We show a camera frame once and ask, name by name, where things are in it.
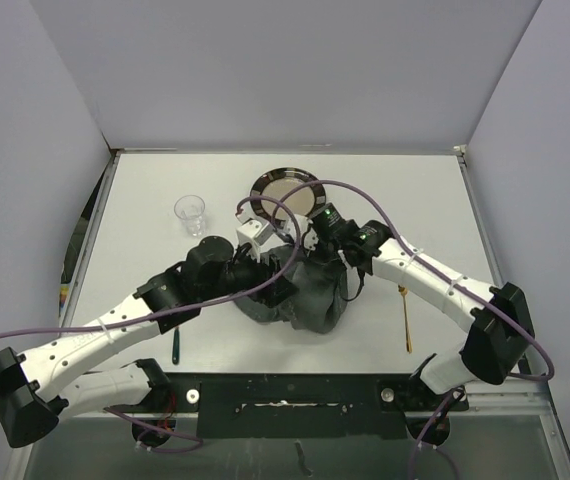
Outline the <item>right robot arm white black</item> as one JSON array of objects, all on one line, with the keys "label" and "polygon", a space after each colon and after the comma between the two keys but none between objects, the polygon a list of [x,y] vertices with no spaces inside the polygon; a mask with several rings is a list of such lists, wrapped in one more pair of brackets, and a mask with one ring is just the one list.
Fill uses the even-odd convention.
[{"label": "right robot arm white black", "polygon": [[523,357],[533,328],[519,287],[498,288],[452,270],[388,225],[370,220],[360,226],[331,203],[296,222],[305,249],[340,252],[349,266],[407,289],[467,334],[461,345],[428,357],[414,372],[410,395],[417,406],[434,408],[447,391],[471,381],[500,385]]}]

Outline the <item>grey cloth placemat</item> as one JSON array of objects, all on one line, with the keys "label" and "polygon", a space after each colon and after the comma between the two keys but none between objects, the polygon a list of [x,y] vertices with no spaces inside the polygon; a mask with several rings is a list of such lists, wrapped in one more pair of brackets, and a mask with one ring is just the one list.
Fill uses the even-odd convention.
[{"label": "grey cloth placemat", "polygon": [[295,330],[318,334],[332,331],[347,308],[347,268],[334,251],[300,250],[284,277],[297,292],[275,307],[250,298],[234,301],[236,307],[259,324],[286,322]]}]

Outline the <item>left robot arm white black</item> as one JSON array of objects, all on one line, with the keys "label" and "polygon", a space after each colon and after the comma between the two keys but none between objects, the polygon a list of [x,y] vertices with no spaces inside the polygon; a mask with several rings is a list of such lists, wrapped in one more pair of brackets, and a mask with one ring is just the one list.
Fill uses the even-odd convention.
[{"label": "left robot arm white black", "polygon": [[169,381],[155,360],[106,372],[94,367],[194,319],[207,306],[245,296],[278,304],[294,290],[285,277],[294,261],[208,236],[97,319],[39,347],[0,350],[0,424],[9,446],[31,445],[62,420],[104,407],[160,409]]}]

